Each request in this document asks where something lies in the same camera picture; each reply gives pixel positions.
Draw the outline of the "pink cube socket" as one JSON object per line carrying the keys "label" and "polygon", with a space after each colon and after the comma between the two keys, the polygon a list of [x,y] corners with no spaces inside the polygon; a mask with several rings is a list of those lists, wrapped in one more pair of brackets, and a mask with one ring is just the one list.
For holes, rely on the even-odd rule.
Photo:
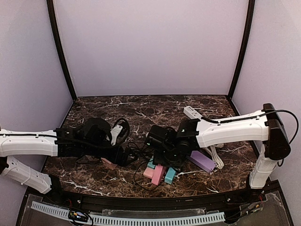
{"label": "pink cube socket", "polygon": [[105,158],[101,158],[101,161],[102,161],[103,165],[110,170],[114,170],[117,167],[117,164],[114,164]]}

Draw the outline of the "small teal adapter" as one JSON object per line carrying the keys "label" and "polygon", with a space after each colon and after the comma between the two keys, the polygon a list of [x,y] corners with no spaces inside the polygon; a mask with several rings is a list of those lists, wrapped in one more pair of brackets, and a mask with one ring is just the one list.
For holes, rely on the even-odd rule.
{"label": "small teal adapter", "polygon": [[151,168],[151,169],[155,169],[156,166],[153,164],[153,159],[152,158],[149,160],[149,162],[147,164],[147,167]]}

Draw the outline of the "small salmon pink adapter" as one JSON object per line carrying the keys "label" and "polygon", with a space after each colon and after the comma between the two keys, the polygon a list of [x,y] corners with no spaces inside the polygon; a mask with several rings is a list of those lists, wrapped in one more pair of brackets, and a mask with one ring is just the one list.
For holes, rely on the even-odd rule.
{"label": "small salmon pink adapter", "polygon": [[152,179],[154,175],[154,169],[152,168],[146,168],[143,172],[143,176],[149,179]]}

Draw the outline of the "pink power strip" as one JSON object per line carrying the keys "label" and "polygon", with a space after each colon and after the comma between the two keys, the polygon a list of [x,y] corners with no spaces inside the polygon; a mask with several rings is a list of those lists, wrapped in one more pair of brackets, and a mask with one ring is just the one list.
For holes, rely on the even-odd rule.
{"label": "pink power strip", "polygon": [[166,167],[157,165],[153,172],[153,176],[152,176],[152,180],[151,180],[152,184],[158,186],[165,171],[166,171]]}

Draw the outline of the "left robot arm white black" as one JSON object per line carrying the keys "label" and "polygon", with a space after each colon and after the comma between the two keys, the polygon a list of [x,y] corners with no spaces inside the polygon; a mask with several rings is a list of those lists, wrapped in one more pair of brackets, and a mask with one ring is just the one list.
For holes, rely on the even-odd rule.
{"label": "left robot arm white black", "polygon": [[81,158],[87,155],[126,166],[129,164],[129,152],[123,149],[122,144],[129,133],[129,124],[125,119],[121,124],[115,123],[113,127],[105,122],[93,122],[80,129],[57,128],[33,133],[1,129],[0,173],[42,194],[59,194],[62,189],[58,177],[33,170],[14,156]]}

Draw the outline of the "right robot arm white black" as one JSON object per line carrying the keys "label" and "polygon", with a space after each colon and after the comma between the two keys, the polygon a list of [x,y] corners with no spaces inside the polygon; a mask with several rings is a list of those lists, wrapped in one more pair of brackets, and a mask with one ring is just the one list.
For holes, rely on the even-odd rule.
{"label": "right robot arm white black", "polygon": [[248,184],[251,189],[264,188],[277,162],[291,152],[284,125],[270,103],[263,109],[229,118],[209,119],[191,106],[183,110],[188,116],[178,130],[153,125],[145,144],[154,148],[153,163],[180,168],[194,151],[212,148],[219,144],[260,141],[261,151],[251,171]]}

